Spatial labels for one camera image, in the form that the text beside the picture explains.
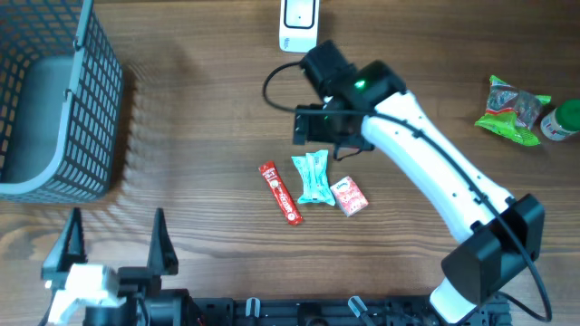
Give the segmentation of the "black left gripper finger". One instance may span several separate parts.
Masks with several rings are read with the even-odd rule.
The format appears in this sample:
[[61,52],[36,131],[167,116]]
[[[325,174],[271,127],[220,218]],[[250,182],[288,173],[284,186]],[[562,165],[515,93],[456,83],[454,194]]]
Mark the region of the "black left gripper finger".
[[176,275],[179,272],[179,259],[169,237],[164,211],[160,207],[155,212],[147,267],[154,275]]
[[74,207],[61,234],[44,260],[42,271],[69,272],[73,264],[86,262],[82,212],[79,207]]

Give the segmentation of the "pale teal snack packet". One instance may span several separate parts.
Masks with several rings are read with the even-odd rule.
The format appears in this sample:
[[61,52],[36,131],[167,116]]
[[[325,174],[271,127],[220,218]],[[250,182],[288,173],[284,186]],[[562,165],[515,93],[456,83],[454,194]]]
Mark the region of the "pale teal snack packet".
[[335,199],[326,174],[328,150],[321,149],[304,156],[292,156],[292,160],[303,181],[303,194],[298,198],[298,203],[325,203],[334,206]]

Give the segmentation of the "small red snack packet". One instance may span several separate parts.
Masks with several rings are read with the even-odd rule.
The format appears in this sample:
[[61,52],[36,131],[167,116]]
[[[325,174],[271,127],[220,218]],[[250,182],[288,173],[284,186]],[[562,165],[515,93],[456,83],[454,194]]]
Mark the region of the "small red snack packet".
[[336,202],[347,217],[369,205],[368,200],[351,177],[344,177],[330,187]]

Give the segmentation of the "red snack wrapper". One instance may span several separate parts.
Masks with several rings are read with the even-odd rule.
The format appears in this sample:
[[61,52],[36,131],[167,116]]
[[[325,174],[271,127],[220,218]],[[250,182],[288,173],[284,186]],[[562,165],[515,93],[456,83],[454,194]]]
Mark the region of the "red snack wrapper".
[[260,166],[259,171],[268,184],[277,204],[279,205],[286,222],[289,225],[300,225],[304,222],[302,215],[299,213],[294,200],[288,192],[285,184],[280,177],[276,165],[273,161],[268,161]]

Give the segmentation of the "green clear snack bag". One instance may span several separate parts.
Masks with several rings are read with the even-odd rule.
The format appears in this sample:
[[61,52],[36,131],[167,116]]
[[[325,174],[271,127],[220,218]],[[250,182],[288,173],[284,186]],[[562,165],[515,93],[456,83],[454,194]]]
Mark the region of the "green clear snack bag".
[[526,147],[538,146],[532,128],[552,97],[520,90],[496,75],[489,77],[489,83],[485,113],[475,126]]

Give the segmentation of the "green lid jar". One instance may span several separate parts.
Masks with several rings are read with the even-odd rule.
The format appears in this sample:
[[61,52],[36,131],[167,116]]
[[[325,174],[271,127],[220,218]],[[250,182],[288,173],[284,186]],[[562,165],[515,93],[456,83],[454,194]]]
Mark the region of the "green lid jar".
[[542,133],[553,141],[561,141],[580,130],[579,100],[564,102],[540,122]]

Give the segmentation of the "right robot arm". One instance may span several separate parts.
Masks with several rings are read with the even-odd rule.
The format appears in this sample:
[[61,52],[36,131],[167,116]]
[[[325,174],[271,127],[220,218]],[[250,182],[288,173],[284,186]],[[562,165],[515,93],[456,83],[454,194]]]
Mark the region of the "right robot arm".
[[432,203],[458,246],[441,262],[444,279],[430,306],[448,325],[459,325],[524,269],[552,318],[535,261],[545,209],[532,195],[514,198],[473,166],[431,123],[404,81],[384,62],[358,69],[326,41],[298,66],[321,103],[300,106],[308,121],[296,132],[307,141],[362,149],[389,157]]

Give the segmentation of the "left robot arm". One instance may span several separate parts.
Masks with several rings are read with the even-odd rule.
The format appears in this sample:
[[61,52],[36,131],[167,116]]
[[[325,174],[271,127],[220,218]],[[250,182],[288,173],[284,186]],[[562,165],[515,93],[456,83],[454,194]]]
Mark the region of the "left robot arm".
[[40,323],[66,325],[83,308],[84,325],[202,325],[203,313],[188,290],[161,288],[163,276],[178,272],[161,208],[155,213],[147,264],[114,269],[88,262],[82,211],[76,207],[41,268],[51,301]]

